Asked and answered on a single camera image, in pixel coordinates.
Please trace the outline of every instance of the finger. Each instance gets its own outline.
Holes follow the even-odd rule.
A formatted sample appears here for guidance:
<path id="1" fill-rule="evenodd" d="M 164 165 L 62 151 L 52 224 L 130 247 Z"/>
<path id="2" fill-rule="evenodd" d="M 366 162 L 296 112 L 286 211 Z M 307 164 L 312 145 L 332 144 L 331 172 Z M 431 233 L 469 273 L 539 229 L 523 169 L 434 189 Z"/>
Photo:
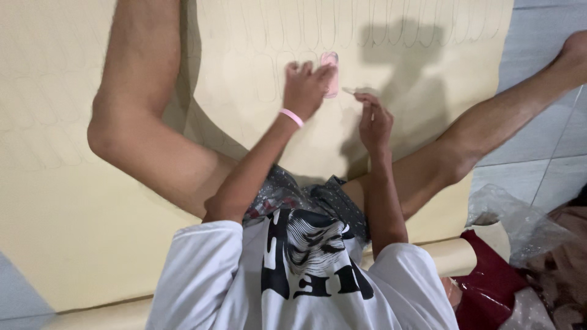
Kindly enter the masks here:
<path id="1" fill-rule="evenodd" d="M 311 61 L 305 62 L 303 64 L 303 66 L 302 66 L 301 74 L 303 76 L 309 76 L 309 75 L 311 75 L 312 74 L 312 66 L 313 66 L 313 64 L 312 64 Z"/>
<path id="2" fill-rule="evenodd" d="M 355 99 L 359 102 L 367 100 L 367 101 L 371 102 L 371 104 L 381 106 L 379 99 L 370 93 L 355 93 Z"/>
<path id="3" fill-rule="evenodd" d="M 359 123 L 360 129 L 367 129 L 369 125 L 371 125 L 371 118 L 373 116 L 373 107 L 371 107 L 371 103 L 369 101 L 363 102 L 363 116 L 361 117 L 361 122 Z"/>
<path id="4" fill-rule="evenodd" d="M 285 76 L 290 77 L 295 75 L 298 72 L 298 63 L 297 62 L 289 62 L 285 65 Z"/>
<path id="5" fill-rule="evenodd" d="M 379 105 L 373 105 L 371 108 L 373 109 L 373 121 L 383 122 L 384 120 L 387 120 L 387 110 L 380 107 Z"/>
<path id="6" fill-rule="evenodd" d="M 316 77 L 319 81 L 330 80 L 336 72 L 336 66 L 325 65 L 321 66 L 312 76 Z"/>

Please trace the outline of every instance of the knee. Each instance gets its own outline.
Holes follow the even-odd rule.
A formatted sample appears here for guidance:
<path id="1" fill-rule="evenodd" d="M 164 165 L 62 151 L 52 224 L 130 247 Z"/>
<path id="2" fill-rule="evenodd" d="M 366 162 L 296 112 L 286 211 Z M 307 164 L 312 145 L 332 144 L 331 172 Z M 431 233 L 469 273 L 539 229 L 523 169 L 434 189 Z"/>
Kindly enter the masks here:
<path id="1" fill-rule="evenodd" d="M 439 144 L 438 172 L 447 186 L 461 181 L 479 161 L 478 155 L 468 153 L 455 144 L 440 141 L 436 143 Z"/>

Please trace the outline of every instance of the gray shorts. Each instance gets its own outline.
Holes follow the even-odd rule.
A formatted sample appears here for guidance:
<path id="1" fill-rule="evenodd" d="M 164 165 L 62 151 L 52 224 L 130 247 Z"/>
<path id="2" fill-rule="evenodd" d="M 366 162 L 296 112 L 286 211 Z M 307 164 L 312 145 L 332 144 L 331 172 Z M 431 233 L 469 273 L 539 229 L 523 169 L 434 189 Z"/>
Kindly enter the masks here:
<path id="1" fill-rule="evenodd" d="M 349 225 L 361 247 L 370 241 L 369 226 L 363 211 L 342 191 L 344 180 L 330 177 L 325 184 L 299 187 L 295 179 L 281 167 L 274 165 L 245 213 L 244 227 L 263 221 L 278 208 L 301 208 L 328 215 Z"/>

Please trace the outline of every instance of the pink wristband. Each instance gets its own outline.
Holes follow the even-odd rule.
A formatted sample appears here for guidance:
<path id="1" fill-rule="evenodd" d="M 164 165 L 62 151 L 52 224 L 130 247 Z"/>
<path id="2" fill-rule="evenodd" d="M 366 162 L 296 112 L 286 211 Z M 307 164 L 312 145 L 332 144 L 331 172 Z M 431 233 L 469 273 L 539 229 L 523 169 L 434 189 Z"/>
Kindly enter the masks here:
<path id="1" fill-rule="evenodd" d="M 293 112 L 289 111 L 289 110 L 288 110 L 288 109 L 286 109 L 286 108 L 283 108 L 283 109 L 281 109 L 279 112 L 281 112 L 281 113 L 285 114 L 286 116 L 290 117 L 291 119 L 293 119 L 293 120 L 294 120 L 294 122 L 295 122 L 296 124 L 298 124 L 298 126 L 299 126 L 300 128 L 302 128 L 302 127 L 303 127 L 303 121 L 302 121 L 302 119 L 301 119 L 300 117 L 298 117 L 298 115 L 296 115 L 295 113 L 293 113 Z"/>

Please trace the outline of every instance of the man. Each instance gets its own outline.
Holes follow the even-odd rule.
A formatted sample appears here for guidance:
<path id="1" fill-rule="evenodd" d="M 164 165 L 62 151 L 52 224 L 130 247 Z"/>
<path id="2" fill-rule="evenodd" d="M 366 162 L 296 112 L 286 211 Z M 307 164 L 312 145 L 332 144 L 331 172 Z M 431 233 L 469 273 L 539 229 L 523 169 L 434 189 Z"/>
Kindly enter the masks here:
<path id="1" fill-rule="evenodd" d="M 406 244 L 404 221 L 587 82 L 587 32 L 573 34 L 547 67 L 470 108 L 393 171 L 393 118 L 373 96 L 355 95 L 372 172 L 299 189 L 272 164 L 297 122 L 318 110 L 334 68 L 290 63 L 284 110 L 237 163 L 161 121 L 180 63 L 179 2 L 119 2 L 88 128 L 98 156 L 204 220 L 174 236 L 147 327 L 456 329 L 434 264 Z M 376 261 L 362 271 L 368 240 Z"/>

